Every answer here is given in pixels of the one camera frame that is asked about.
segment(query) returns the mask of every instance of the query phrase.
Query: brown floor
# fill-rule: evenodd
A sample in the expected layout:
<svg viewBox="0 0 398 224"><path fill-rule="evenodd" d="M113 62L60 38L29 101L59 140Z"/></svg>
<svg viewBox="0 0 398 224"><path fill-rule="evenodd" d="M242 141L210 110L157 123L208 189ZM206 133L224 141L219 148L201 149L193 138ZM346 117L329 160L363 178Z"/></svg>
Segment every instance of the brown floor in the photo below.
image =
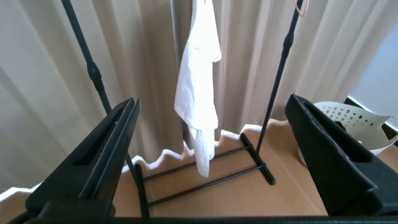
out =
<svg viewBox="0 0 398 224"><path fill-rule="evenodd" d="M253 144L259 133L245 129ZM216 154L242 146L233 138L222 136ZM266 140L260 155L276 178L269 185L260 171L244 174L220 184L199 190L180 198L156 205L150 209L152 217L217 217L217 216L274 216L274 215L326 215L322 200L297 155L297 143L290 126L285 121L269 124ZM398 149L392 146L379 157L396 171ZM166 157L156 170L145 171L145 175L162 172L192 162L186 156L183 161ZM245 168L254 162L246 151L211 161L209 178L199 175L196 167L150 180L146 183L148 201L189 189L199 184L218 179ZM141 215L137 189L130 173L122 174L114 198L116 216L139 217Z"/></svg>

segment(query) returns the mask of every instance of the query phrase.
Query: black pole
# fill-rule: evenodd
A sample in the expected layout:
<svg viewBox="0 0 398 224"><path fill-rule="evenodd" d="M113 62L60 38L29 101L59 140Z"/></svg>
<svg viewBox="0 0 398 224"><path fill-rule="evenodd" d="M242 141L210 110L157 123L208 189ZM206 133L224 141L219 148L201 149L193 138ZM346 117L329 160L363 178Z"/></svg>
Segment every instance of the black pole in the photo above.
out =
<svg viewBox="0 0 398 224"><path fill-rule="evenodd" d="M62 0L62 4L63 8L65 9L65 12L68 15L70 25L72 26L73 32L75 33L81 52L85 57L87 63L88 75L90 76L90 79L93 81L95 89L97 90L99 97L101 98L101 102L102 105L104 106L106 114L109 114L112 108L111 105L109 104L108 97L106 96L105 93L105 87L101 80L101 73L98 67L95 65L93 58L91 57L90 50L88 49L85 37L81 31L75 11L73 10L70 0Z"/></svg>
<svg viewBox="0 0 398 224"><path fill-rule="evenodd" d="M297 0L298 9L301 9L302 4L303 4L303 0ZM274 106L274 102L275 102L275 98L276 98L276 93L278 92L280 79L282 78L282 74L284 72L285 63L286 63L287 56L289 56L290 48L293 45L294 29L296 28L296 24L297 24L297 20L298 19L299 19L299 12L297 10L295 10L294 13L293 13L292 22L290 23L289 32L287 33L287 35L285 37L285 40L284 40L284 48L282 50L282 58L280 59L280 62L279 62L279 68L278 68L278 72L276 73L274 87L272 88L271 97L269 98L269 103L268 103L266 117L264 118L264 122L262 124L259 141L257 143L257 149L256 149L257 153L260 152L262 140L264 139L264 136L266 135L267 124L268 124L268 121L269 121L269 117L271 116L272 107Z"/></svg>

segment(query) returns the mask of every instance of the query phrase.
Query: white shirt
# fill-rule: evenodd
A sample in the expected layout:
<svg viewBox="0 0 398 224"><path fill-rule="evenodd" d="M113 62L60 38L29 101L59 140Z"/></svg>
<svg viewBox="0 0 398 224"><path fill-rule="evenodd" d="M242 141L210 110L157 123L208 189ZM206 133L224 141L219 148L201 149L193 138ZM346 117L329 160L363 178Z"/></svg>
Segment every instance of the white shirt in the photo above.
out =
<svg viewBox="0 0 398 224"><path fill-rule="evenodd" d="M218 127L213 96L213 62L220 59L213 3L194 0L191 31L182 56L174 110L195 129Z"/></svg>

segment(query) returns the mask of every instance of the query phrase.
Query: white cloth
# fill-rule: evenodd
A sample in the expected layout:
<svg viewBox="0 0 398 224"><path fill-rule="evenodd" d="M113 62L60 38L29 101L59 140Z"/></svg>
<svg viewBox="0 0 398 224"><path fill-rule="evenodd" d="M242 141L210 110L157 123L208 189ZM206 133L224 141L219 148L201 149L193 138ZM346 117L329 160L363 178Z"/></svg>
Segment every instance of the white cloth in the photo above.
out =
<svg viewBox="0 0 398 224"><path fill-rule="evenodd" d="M214 157L218 118L213 96L213 62L221 59L210 0L194 0L191 31L182 55L174 110L188 124L198 171L207 177Z"/></svg>

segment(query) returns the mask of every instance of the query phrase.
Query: perforated basket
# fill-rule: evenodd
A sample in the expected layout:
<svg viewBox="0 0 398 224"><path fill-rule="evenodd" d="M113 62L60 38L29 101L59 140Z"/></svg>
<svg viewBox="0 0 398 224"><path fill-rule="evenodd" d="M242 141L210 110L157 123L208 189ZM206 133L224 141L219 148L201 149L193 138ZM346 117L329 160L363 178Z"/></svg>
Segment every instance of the perforated basket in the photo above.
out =
<svg viewBox="0 0 398 224"><path fill-rule="evenodd" d="M329 101L314 105L333 121L341 122L347 133L361 142L374 155L378 155L398 139L397 134L388 140L381 128L388 119L398 119L395 116L380 116L356 106ZM298 155L305 164L300 149L298 149Z"/></svg>

